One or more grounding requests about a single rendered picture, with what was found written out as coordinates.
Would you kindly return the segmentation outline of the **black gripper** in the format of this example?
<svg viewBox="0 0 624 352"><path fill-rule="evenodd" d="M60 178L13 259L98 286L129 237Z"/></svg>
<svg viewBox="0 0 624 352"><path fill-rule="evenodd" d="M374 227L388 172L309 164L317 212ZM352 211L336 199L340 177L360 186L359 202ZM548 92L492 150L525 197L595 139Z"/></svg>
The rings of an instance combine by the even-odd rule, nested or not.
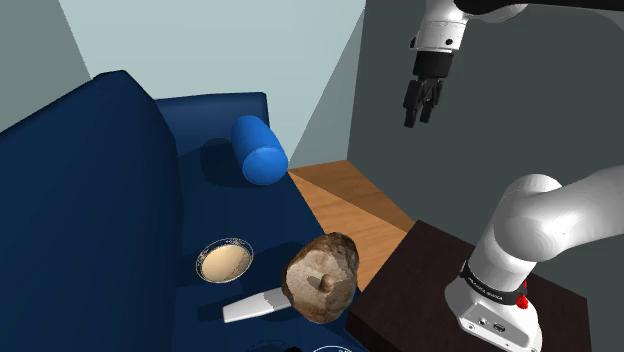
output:
<svg viewBox="0 0 624 352"><path fill-rule="evenodd" d="M405 127L413 128L416 122L429 122L433 109L439 103L444 83L437 79L448 77L453 59L452 52L417 52L413 74L418 80L409 82L403 101Z"/></svg>

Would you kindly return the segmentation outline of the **blue cylinder cushion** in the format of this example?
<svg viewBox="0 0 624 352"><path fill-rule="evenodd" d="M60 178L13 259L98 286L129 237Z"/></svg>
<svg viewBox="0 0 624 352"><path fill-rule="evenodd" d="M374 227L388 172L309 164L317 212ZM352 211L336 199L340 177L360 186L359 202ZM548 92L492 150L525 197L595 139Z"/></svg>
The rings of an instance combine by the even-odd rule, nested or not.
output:
<svg viewBox="0 0 624 352"><path fill-rule="evenodd" d="M276 135L259 117L242 116L231 128L231 144L244 178L259 186L279 181L288 158Z"/></svg>

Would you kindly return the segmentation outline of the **dark robot stand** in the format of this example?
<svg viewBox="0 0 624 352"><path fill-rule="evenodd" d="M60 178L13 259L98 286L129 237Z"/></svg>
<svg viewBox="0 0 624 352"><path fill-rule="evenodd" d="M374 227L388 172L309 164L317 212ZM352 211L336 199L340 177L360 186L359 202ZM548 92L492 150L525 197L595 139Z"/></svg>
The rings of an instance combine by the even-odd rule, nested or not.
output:
<svg viewBox="0 0 624 352"><path fill-rule="evenodd" d="M416 222L352 303L345 330L369 352L504 352L462 331L444 299L473 249ZM527 282L541 352L592 352L587 300L535 274Z"/></svg>

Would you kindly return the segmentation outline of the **brown rough lump with knob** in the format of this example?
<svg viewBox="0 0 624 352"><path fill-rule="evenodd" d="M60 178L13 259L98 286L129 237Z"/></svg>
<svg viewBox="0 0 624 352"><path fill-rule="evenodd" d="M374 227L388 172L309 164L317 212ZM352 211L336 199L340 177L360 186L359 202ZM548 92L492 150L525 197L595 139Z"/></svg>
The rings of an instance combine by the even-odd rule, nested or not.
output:
<svg viewBox="0 0 624 352"><path fill-rule="evenodd" d="M306 319L327 324L352 303L358 269L355 242L340 232L323 234L306 244L284 268L281 290Z"/></svg>

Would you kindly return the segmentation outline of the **cream bowl with patterned rim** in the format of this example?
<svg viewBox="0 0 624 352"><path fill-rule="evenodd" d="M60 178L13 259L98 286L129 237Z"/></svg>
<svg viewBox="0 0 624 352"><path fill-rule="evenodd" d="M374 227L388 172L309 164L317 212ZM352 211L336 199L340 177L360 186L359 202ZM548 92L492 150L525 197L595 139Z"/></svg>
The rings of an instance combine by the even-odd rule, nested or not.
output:
<svg viewBox="0 0 624 352"><path fill-rule="evenodd" d="M203 281L224 284L242 276L253 259L254 250L248 242L239 238L223 238L199 253L195 269Z"/></svg>

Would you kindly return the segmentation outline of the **white flat tool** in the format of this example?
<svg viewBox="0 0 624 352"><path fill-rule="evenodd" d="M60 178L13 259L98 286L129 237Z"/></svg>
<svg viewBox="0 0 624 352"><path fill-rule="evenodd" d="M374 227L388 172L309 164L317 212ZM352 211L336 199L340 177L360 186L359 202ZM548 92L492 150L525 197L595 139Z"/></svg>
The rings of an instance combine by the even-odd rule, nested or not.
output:
<svg viewBox="0 0 624 352"><path fill-rule="evenodd" d="M291 306L288 297L280 287L260 292L228 304L222 308L223 321L232 323L260 317Z"/></svg>

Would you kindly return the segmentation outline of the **dark blue sofa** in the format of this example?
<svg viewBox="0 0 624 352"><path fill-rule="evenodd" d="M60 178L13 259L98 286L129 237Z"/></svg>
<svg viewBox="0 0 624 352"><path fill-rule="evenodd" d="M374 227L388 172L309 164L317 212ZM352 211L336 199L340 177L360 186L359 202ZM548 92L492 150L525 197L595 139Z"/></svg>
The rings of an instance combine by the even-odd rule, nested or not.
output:
<svg viewBox="0 0 624 352"><path fill-rule="evenodd" d="M247 115L268 121L265 94L154 99L114 71L0 132L0 352L367 352L291 308L223 321L322 232L289 176L244 178L230 133ZM223 238L253 262L203 281Z"/></svg>

